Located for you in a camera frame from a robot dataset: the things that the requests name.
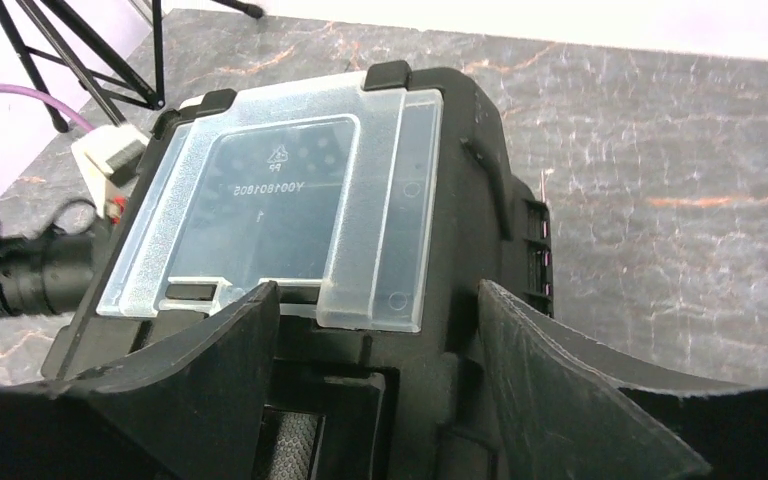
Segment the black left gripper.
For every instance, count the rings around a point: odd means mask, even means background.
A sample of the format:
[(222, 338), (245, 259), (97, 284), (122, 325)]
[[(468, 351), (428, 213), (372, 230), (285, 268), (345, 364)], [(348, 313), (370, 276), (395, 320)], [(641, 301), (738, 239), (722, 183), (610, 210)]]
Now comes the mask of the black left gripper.
[(68, 232), (56, 224), (75, 205), (70, 199), (35, 237), (0, 236), (0, 319), (22, 315), (58, 315), (77, 309), (100, 264), (109, 228), (94, 219), (82, 230)]

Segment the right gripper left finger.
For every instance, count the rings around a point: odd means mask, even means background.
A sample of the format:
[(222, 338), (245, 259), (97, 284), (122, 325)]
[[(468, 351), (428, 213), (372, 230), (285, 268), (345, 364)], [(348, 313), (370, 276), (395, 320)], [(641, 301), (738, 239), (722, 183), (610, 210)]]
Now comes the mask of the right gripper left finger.
[(70, 380), (0, 386), (0, 479), (248, 479), (279, 292)]

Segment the black plastic toolbox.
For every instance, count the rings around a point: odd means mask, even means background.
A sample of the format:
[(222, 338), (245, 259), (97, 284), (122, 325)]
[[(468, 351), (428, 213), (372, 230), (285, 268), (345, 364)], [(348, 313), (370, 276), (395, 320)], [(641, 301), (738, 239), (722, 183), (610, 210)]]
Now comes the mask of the black plastic toolbox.
[(550, 223), (473, 78), (394, 61), (213, 91), (158, 129), (144, 161), (44, 378), (121, 359), (273, 282), (248, 479), (508, 476), (479, 286), (550, 313)]

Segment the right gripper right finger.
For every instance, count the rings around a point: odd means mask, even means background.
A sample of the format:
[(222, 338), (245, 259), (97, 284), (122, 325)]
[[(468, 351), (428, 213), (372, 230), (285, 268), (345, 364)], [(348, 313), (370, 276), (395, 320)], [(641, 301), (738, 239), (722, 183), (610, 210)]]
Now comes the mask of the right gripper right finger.
[(667, 369), (492, 281), (479, 332), (515, 479), (768, 479), (768, 386)]

